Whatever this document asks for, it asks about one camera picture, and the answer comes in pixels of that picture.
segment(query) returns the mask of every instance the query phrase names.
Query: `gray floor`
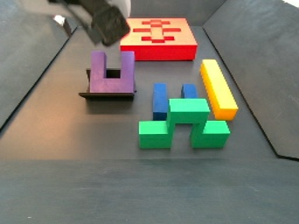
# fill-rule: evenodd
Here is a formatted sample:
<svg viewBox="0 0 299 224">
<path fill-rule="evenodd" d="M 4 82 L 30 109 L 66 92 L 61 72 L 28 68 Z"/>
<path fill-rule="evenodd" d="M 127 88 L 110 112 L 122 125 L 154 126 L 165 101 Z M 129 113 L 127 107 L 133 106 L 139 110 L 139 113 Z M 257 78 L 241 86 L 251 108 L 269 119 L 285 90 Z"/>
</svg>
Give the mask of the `gray floor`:
<svg viewBox="0 0 299 224">
<path fill-rule="evenodd" d="M 297 223 L 299 165 L 275 157 L 205 31 L 193 31 L 195 61 L 137 62 L 135 100 L 87 102 L 79 92 L 95 47 L 77 30 L 2 132 L 4 223 Z M 102 50 L 119 67 L 118 46 Z M 170 97 L 195 83 L 206 97 L 207 58 L 219 61 L 239 105 L 226 148 L 194 150 L 191 127 L 181 125 L 173 150 L 139 150 L 154 83 L 167 83 Z"/>
<path fill-rule="evenodd" d="M 135 100 L 93 102 L 79 97 L 79 92 L 87 91 L 86 68 L 90 67 L 90 54 L 95 47 L 85 31 L 77 31 L 2 134 L 0 158 L 274 158 L 271 147 L 205 31 L 201 27 L 194 27 L 193 31 L 201 43 L 195 61 L 137 62 Z M 107 52 L 109 66 L 119 67 L 118 45 L 102 50 Z M 201 97 L 207 98 L 199 74 L 203 59 L 219 61 L 239 105 L 237 119 L 229 123 L 233 134 L 226 148 L 194 150 L 189 138 L 191 126 L 179 125 L 171 151 L 139 150 L 138 122 L 153 120 L 154 83 L 167 83 L 171 98 L 181 97 L 183 83 L 195 83 Z"/>
</svg>

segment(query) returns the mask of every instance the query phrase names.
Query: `blue block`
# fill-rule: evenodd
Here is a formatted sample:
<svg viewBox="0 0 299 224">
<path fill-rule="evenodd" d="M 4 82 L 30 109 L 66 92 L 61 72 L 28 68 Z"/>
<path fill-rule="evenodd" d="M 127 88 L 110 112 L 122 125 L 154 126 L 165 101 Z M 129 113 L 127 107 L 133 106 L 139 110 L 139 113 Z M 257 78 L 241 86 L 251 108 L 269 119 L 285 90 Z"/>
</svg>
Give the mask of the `blue block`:
<svg viewBox="0 0 299 224">
<path fill-rule="evenodd" d="M 154 84 L 154 121 L 166 121 L 169 112 L 167 86 L 165 83 Z"/>
<path fill-rule="evenodd" d="M 182 85 L 182 98 L 199 98 L 197 86 L 194 84 Z"/>
</svg>

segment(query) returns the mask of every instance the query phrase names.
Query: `gray surface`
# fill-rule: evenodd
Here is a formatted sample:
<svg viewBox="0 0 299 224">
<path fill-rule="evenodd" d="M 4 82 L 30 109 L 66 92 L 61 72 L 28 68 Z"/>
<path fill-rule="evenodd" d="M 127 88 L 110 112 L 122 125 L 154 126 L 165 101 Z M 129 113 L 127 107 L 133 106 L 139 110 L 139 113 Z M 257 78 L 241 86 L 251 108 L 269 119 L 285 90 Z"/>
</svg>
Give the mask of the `gray surface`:
<svg viewBox="0 0 299 224">
<path fill-rule="evenodd" d="M 278 159 L 2 162 L 2 222 L 295 224 L 298 172 Z"/>
<path fill-rule="evenodd" d="M 187 18 L 202 26 L 227 0 L 133 0 L 131 18 Z"/>
<path fill-rule="evenodd" d="M 86 101 L 79 93 L 89 88 L 86 69 L 95 48 L 83 30 L 77 30 L 49 69 L 28 101 L 2 133 L 0 159 L 141 159 L 141 158 L 274 158 L 229 71 L 205 31 L 193 27 L 201 43 L 195 61 L 135 63 L 134 101 Z M 107 67 L 121 66 L 119 47 L 103 48 Z M 194 83 L 207 97 L 199 75 L 203 59 L 217 59 L 239 105 L 229 123 L 231 137 L 222 150 L 194 150 L 190 125 L 178 125 L 173 150 L 139 150 L 138 122 L 153 119 L 154 84 L 166 82 L 169 96 L 181 98 L 183 83 Z"/>
<path fill-rule="evenodd" d="M 0 0 L 0 129 L 62 49 L 67 35 L 51 16 Z"/>
<path fill-rule="evenodd" d="M 281 0 L 229 0 L 205 30 L 277 154 L 299 158 L 299 10 Z"/>
</svg>

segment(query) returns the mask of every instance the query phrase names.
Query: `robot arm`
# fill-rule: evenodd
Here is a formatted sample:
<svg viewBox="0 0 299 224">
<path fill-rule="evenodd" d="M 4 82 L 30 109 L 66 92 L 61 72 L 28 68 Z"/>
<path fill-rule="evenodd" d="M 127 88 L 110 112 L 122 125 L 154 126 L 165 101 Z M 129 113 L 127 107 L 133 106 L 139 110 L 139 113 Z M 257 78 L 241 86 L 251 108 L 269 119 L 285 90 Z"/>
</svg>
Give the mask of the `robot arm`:
<svg viewBox="0 0 299 224">
<path fill-rule="evenodd" d="M 127 20 L 121 9 L 106 0 L 49 0 L 65 6 L 70 14 L 83 26 L 93 42 L 114 45 L 130 32 Z M 93 17 L 91 25 L 83 22 L 81 16 L 70 8 L 70 4 L 79 4 Z"/>
<path fill-rule="evenodd" d="M 130 32 L 131 0 L 15 0 L 34 13 L 73 16 L 94 44 L 114 45 Z"/>
</svg>

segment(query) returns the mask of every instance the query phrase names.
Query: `gray wall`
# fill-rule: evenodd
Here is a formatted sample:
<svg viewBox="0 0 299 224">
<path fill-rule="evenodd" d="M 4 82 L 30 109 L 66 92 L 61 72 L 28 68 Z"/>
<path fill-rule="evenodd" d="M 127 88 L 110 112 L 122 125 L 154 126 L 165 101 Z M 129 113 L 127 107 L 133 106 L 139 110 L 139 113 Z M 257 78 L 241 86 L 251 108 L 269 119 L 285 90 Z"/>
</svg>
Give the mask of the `gray wall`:
<svg viewBox="0 0 299 224">
<path fill-rule="evenodd" d="M 229 0 L 203 28 L 278 155 L 299 158 L 299 9 Z"/>
<path fill-rule="evenodd" d="M 202 26 L 227 0 L 133 0 L 131 18 L 187 18 Z"/>
<path fill-rule="evenodd" d="M 0 0 L 0 31 L 2 129 L 69 37 L 50 15 L 31 13 L 6 0 Z"/>
</svg>

